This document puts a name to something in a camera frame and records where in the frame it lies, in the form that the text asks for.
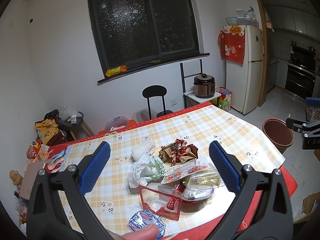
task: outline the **window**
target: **window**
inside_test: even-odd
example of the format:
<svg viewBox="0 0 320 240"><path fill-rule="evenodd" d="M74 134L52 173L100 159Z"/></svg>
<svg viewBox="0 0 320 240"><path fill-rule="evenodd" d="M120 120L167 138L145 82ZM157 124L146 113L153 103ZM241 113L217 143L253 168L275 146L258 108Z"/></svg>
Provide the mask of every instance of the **window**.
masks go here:
<svg viewBox="0 0 320 240"><path fill-rule="evenodd" d="M88 0L103 72L199 55L191 0Z"/></svg>

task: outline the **tile floor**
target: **tile floor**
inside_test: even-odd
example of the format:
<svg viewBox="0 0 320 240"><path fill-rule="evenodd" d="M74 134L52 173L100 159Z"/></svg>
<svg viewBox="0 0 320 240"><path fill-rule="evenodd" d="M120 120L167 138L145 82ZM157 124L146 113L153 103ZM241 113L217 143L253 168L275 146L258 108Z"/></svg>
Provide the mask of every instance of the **tile floor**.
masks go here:
<svg viewBox="0 0 320 240"><path fill-rule="evenodd" d="M294 100L292 96L275 87L267 94L266 102L251 113L243 116L231 109L230 113L255 125L262 127L262 123L271 117L285 120L289 114L291 118L305 120L304 103ZM283 154L283 166L294 177L298 184L297 190L291 197L294 219L301 212L302 200L312 193L320 191L320 162L313 154L314 150L301 148L300 134L293 132L293 145Z"/></svg>

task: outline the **dining table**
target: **dining table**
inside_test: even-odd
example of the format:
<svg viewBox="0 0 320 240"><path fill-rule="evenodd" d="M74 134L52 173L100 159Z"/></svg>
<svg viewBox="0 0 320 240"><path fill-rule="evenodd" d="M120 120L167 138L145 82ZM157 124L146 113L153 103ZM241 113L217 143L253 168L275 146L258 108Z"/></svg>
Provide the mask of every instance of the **dining table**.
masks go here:
<svg viewBox="0 0 320 240"><path fill-rule="evenodd" d="M199 157L207 158L208 146L216 140L228 154L235 155L242 165L250 164L256 171L269 173L279 168L290 197L298 187L291 174L282 166L284 157L259 128L210 102L116 131L51 146L48 150L49 158L66 150L63 171L68 165L78 164L84 156L92 154L102 141L110 144L110 159L92 192L86 193L85 198L104 227L121 235L130 232L129 219L142 209L139 193L130 189L127 181L133 163L131 150L149 137L156 143L155 155L158 155L161 146L182 139L198 148ZM70 225L81 232L64 192L59 194ZM261 194L262 191L255 192L238 231L250 226ZM166 224L163 239L204 240L220 222L234 197L234 193L229 192L225 186L219 187L211 198L202 201L202 205L195 208L190 204L189 212L181 211L179 221L162 218Z"/></svg>

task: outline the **black chair backrest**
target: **black chair backrest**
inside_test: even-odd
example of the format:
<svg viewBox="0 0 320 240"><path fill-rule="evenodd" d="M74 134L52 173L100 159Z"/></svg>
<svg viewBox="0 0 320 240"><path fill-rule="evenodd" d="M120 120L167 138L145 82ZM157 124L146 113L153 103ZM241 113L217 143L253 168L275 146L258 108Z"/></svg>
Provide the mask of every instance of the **black chair backrest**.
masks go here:
<svg viewBox="0 0 320 240"><path fill-rule="evenodd" d="M167 89L159 85L149 86L142 91L142 96L146 98L148 101L148 110L149 110L150 120L151 120L151 109L150 109L149 98L162 97L163 111L164 111L164 115L166 115L165 104L164 104L164 96L166 94L167 94Z"/></svg>

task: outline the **kitchen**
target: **kitchen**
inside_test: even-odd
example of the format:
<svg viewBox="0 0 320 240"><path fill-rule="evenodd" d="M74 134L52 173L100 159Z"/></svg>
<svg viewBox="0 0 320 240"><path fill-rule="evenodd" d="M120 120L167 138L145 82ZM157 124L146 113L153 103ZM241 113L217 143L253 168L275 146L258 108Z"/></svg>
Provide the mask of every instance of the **kitchen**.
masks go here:
<svg viewBox="0 0 320 240"><path fill-rule="evenodd" d="M320 18L309 0L261 0L273 31L269 91L275 86L304 101L320 96Z"/></svg>

